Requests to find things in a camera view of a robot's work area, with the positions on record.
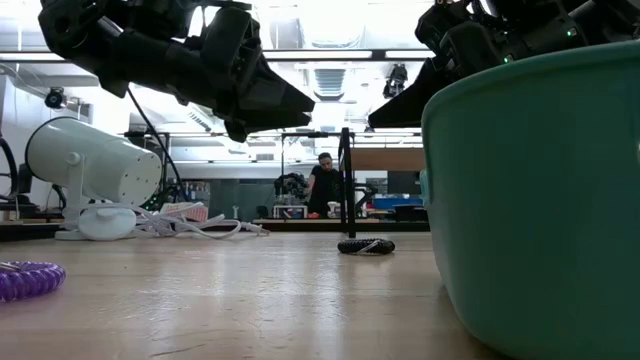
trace table surface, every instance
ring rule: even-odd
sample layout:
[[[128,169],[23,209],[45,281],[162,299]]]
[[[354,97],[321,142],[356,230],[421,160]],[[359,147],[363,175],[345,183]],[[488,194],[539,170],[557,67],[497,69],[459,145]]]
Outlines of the table surface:
[[[50,261],[56,292],[0,303],[3,359],[504,359],[471,337],[428,233],[376,234],[392,255],[339,254],[337,234],[0,244]]]

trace coiled cord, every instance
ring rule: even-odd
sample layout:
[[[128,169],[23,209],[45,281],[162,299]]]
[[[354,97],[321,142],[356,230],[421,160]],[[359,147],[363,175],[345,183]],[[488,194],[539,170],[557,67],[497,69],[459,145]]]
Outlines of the coiled cord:
[[[396,244],[383,239],[343,240],[338,243],[338,250],[349,255],[387,255],[396,249]]]
[[[194,232],[202,236],[206,236],[211,239],[228,239],[242,229],[249,230],[258,235],[268,235],[269,231],[262,228],[262,226],[254,225],[250,223],[240,222],[238,220],[225,220],[224,215],[218,215],[205,222],[193,222],[188,221],[184,216],[189,210],[196,207],[204,206],[202,203],[194,203],[188,207],[166,212],[164,214],[154,214],[149,211],[127,204],[88,204],[83,209],[103,209],[103,208],[120,208],[130,209],[138,213],[137,225],[134,230],[135,236],[159,236],[159,237],[172,237],[184,232]],[[233,230],[225,234],[210,234],[202,231],[202,229],[215,227],[215,226],[235,226]],[[65,226],[71,228],[76,227],[77,223],[65,223]]]
[[[0,263],[0,302],[50,293],[60,287],[66,277],[65,270],[52,263]]]

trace black cord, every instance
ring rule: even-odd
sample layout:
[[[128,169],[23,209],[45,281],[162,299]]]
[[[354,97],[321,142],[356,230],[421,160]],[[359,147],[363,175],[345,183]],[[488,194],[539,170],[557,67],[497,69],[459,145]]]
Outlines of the black cord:
[[[188,202],[189,201],[189,196],[187,196],[187,192],[184,189],[184,186],[183,186],[183,183],[182,183],[182,179],[180,178],[180,173],[178,173],[178,169],[176,168],[176,164],[173,162],[173,159],[171,158],[171,155],[169,155],[169,151],[164,146],[164,143],[162,142],[162,139],[160,138],[160,135],[158,135],[158,132],[156,131],[156,129],[151,124],[151,121],[149,121],[149,119],[147,118],[147,115],[145,115],[144,111],[142,110],[142,107],[140,107],[140,104],[138,104],[138,100],[136,100],[136,97],[133,96],[133,92],[131,91],[130,88],[127,88],[127,93],[129,94],[129,96],[131,96],[131,100],[133,100],[133,105],[135,105],[136,109],[138,109],[138,112],[140,113],[140,116],[142,116],[142,119],[144,120],[144,122],[147,123],[147,126],[149,127],[149,131],[151,131],[151,135],[153,135],[153,137],[155,137],[156,140],[158,140],[158,144],[160,145],[160,148],[162,149],[162,152],[164,153],[164,156],[167,157],[167,160],[169,161],[169,164],[171,164],[171,168],[173,169],[173,172],[176,174],[176,180],[178,181],[178,188],[180,189],[180,191],[182,193],[182,197],[184,197],[184,201]]]
[[[9,177],[11,178],[11,193],[9,196],[0,195],[0,200],[10,201],[18,193],[18,167],[16,166],[16,159],[13,157],[9,143],[2,137],[0,137],[0,147],[4,151],[4,156],[7,158]]]

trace teal plastic bin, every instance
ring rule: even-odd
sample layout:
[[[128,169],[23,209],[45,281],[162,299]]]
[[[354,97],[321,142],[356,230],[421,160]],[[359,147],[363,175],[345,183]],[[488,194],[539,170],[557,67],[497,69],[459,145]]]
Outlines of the teal plastic bin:
[[[436,260],[516,359],[640,359],[640,44],[477,74],[426,106]]]

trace robotic arm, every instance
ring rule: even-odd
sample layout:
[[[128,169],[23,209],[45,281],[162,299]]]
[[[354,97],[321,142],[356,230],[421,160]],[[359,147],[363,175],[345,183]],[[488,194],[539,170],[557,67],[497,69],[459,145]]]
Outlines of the robotic arm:
[[[532,56],[640,35],[640,0],[436,0],[415,35],[435,57],[413,85],[369,116],[373,128],[419,127],[422,111],[446,86]]]
[[[38,20],[54,53],[123,98],[130,82],[211,108],[229,136],[307,125],[314,102],[268,66],[251,5],[219,0],[41,0]],[[197,7],[218,6],[187,38]]]

